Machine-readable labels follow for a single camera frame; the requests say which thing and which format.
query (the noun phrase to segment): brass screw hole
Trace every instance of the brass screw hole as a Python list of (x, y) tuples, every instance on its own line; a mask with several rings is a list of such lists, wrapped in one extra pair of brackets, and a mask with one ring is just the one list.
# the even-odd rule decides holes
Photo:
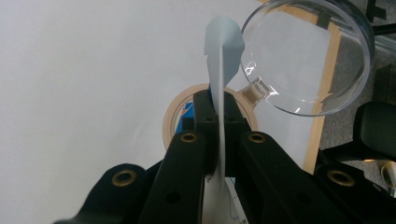
[(195, 142), (197, 140), (198, 136), (193, 133), (185, 133), (185, 134), (181, 135), (180, 138), (181, 138), (181, 141), (183, 141), (183, 142), (191, 143), (191, 142)]
[(260, 133), (252, 133), (248, 136), (248, 139), (255, 143), (265, 142), (265, 136)]
[(329, 177), (332, 182), (344, 187), (352, 187), (356, 183), (355, 179), (344, 171), (330, 170), (327, 172), (327, 177)]
[(113, 185), (116, 187), (125, 187), (128, 186), (136, 180), (137, 174), (133, 170), (121, 170), (113, 175), (111, 181)]

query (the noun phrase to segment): masking tape roll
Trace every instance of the masking tape roll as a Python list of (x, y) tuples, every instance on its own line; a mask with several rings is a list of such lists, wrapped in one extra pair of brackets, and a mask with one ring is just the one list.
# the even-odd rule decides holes
[[(172, 137), (175, 135), (176, 126), (178, 124), (178, 119), (180, 118), (180, 111), (183, 106), (192, 101), (192, 96), (198, 92), (208, 89), (208, 84), (200, 84), (192, 86), (183, 92), (181, 92), (168, 106), (165, 116), (163, 118), (163, 144), (166, 149), (168, 149)], [(258, 131), (259, 126), (257, 123), (256, 116), (253, 112), (254, 105), (252, 105), (247, 98), (245, 98), (242, 92), (236, 92), (230, 88), (225, 88), (225, 90), (232, 94), (238, 104), (239, 110), (242, 116), (247, 119), (247, 123), (252, 131)]]

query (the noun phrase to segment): clear plastic petri dish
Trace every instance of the clear plastic petri dish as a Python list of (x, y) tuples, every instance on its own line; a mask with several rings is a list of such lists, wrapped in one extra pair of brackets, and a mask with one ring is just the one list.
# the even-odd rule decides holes
[(249, 16), (242, 32), (241, 66), (259, 101), (294, 115), (345, 108), (370, 74), (373, 31), (348, 2), (269, 1)]

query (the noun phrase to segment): black machine part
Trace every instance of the black machine part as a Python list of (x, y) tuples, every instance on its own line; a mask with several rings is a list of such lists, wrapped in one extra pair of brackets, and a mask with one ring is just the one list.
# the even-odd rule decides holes
[[(205, 176), (219, 153), (208, 97), (194, 95), (194, 122), (175, 134), (163, 161), (147, 171), (111, 168), (78, 214), (56, 224), (201, 223)], [(306, 173), (271, 136), (250, 131), (231, 94), (224, 99), (226, 175), (249, 223), (396, 223), (395, 200), (362, 171), (336, 163)]]

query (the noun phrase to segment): white plastic sheet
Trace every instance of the white plastic sheet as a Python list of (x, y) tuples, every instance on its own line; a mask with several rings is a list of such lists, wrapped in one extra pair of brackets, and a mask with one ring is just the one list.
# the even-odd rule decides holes
[(109, 168), (163, 158), (163, 115), (208, 83), (205, 28), (255, 1), (0, 3), (0, 222), (72, 217)]

